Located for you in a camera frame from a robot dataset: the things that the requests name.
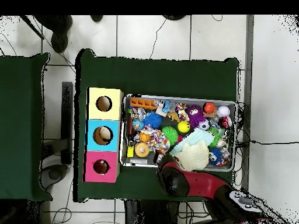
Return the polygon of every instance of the round hole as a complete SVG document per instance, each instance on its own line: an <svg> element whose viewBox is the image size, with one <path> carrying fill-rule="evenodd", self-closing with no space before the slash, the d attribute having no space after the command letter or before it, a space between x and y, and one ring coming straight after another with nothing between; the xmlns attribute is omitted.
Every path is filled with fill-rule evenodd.
<svg viewBox="0 0 299 224"><path fill-rule="evenodd" d="M93 140L98 145L108 145L112 139L112 130L107 126L97 127L97 129L93 132Z"/></svg>
<svg viewBox="0 0 299 224"><path fill-rule="evenodd" d="M108 96L101 96L96 100L96 107L100 111L109 111L112 108L112 101Z"/></svg>
<svg viewBox="0 0 299 224"><path fill-rule="evenodd" d="M109 170L109 165L108 162L105 160L97 160L94 164L93 164L93 169L96 173L98 174L105 174L108 172Z"/></svg>

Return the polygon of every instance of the table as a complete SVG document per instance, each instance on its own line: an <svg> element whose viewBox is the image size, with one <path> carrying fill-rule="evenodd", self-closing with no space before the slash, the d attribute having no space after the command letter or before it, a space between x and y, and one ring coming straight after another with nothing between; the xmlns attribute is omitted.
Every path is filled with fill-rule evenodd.
<svg viewBox="0 0 299 224"><path fill-rule="evenodd" d="M95 57L82 49L76 58L74 200L125 198L135 200L202 201L202 197L170 197L162 192L156 169L121 167L116 183L82 181L86 88L115 88L128 93L196 99L237 100L236 58L220 61L170 61ZM232 171L216 172L231 183Z"/></svg>

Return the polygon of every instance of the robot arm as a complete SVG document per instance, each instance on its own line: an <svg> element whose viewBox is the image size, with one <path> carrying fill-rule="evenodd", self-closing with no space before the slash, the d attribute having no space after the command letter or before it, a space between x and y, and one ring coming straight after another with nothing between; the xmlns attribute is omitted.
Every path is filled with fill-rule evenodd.
<svg viewBox="0 0 299 224"><path fill-rule="evenodd" d="M205 172L184 171L171 156L164 156L157 174L165 193L174 197L204 197L221 220L228 219L235 224L270 221L250 198L225 180Z"/></svg>

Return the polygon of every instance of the white wall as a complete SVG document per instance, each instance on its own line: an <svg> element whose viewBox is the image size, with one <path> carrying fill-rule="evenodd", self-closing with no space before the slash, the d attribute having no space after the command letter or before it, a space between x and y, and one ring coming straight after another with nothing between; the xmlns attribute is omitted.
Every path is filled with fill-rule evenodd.
<svg viewBox="0 0 299 224"><path fill-rule="evenodd" d="M299 141L299 36L293 25L282 16L254 16L251 139L259 142ZM249 192L299 221L299 144L252 143Z"/></svg>

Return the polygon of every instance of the orange ball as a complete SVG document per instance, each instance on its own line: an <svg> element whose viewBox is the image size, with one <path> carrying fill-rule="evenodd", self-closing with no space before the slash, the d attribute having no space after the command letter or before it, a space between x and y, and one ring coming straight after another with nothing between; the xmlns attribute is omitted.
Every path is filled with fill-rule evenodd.
<svg viewBox="0 0 299 224"><path fill-rule="evenodd" d="M212 102L207 102L203 105L203 111L206 114L211 114L215 110L215 105Z"/></svg>

